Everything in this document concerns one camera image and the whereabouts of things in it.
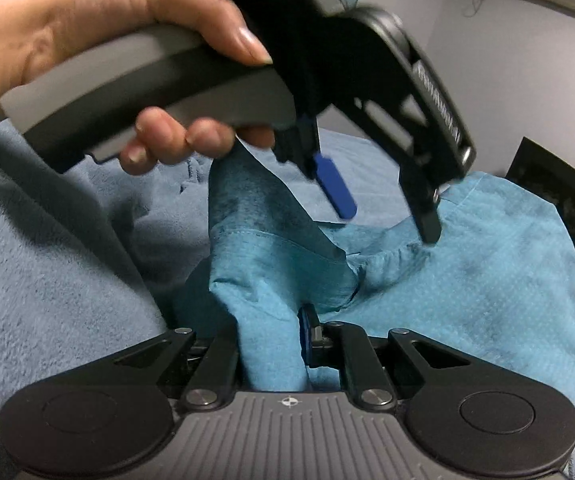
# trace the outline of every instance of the ribbed surface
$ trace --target ribbed surface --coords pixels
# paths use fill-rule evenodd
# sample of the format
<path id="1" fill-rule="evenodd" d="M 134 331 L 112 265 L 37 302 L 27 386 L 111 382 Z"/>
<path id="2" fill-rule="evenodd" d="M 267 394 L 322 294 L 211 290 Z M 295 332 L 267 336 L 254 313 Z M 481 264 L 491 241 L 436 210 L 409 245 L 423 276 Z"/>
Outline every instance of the ribbed surface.
<path id="1" fill-rule="evenodd" d="M 186 418 L 170 445 L 127 480 L 460 480 L 413 447 L 391 415 L 344 394 L 240 392 Z"/>

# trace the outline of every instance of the hand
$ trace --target hand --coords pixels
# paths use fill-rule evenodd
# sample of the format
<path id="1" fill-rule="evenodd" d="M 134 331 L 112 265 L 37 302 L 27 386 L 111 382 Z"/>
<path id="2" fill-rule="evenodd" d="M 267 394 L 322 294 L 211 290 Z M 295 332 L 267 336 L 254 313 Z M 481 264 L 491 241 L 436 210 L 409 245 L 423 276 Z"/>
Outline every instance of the hand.
<path id="1" fill-rule="evenodd" d="M 0 96 L 79 52 L 156 22 L 197 30 L 215 50 L 238 62 L 271 62 L 230 0 L 0 0 Z M 136 131 L 137 138 L 120 153 L 123 169 L 131 174 L 146 173 L 158 161 L 178 163 L 192 152 L 222 156 L 235 139 L 226 124 L 202 118 L 185 128 L 160 108 L 143 110 Z M 239 134 L 261 148 L 274 142 L 263 126 Z"/>

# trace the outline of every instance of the blue gripper tip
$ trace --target blue gripper tip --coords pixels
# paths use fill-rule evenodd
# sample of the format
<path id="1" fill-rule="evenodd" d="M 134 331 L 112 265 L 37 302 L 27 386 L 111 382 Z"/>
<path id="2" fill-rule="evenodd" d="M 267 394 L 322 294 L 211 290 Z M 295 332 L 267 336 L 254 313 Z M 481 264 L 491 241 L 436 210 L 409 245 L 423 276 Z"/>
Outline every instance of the blue gripper tip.
<path id="1" fill-rule="evenodd" d="M 357 203 L 354 202 L 333 160 L 322 156 L 319 152 L 314 155 L 314 162 L 316 163 L 316 181 L 321 186 L 339 218 L 342 220 L 354 218 L 357 215 Z"/>

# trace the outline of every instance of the bolt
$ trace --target bolt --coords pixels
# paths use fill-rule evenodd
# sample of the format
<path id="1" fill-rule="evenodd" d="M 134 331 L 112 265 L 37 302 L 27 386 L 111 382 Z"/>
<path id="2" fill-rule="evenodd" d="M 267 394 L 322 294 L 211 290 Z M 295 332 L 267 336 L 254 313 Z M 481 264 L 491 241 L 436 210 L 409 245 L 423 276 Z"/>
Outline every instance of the bolt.
<path id="1" fill-rule="evenodd" d="M 363 391 L 361 400 L 372 406 L 382 406 L 388 402 L 392 402 L 392 394 L 379 388 L 371 388 Z"/>
<path id="2" fill-rule="evenodd" d="M 208 404 L 216 402 L 216 399 L 218 399 L 216 393 L 203 388 L 190 390 L 185 396 L 185 400 L 194 406 L 207 406 Z"/>

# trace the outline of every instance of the gray ribbed panel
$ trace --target gray ribbed panel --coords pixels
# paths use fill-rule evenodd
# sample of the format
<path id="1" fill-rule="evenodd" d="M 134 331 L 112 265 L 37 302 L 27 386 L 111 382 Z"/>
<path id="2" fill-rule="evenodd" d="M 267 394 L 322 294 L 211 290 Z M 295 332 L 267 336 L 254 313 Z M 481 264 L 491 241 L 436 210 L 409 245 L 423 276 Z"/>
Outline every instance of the gray ribbed panel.
<path id="1" fill-rule="evenodd" d="M 298 404 L 283 405 L 289 397 Z M 343 393 L 253 392 L 237 393 L 217 412 L 189 415 L 159 455 L 112 478 L 472 480 L 423 455 L 392 415 L 362 412 Z"/>

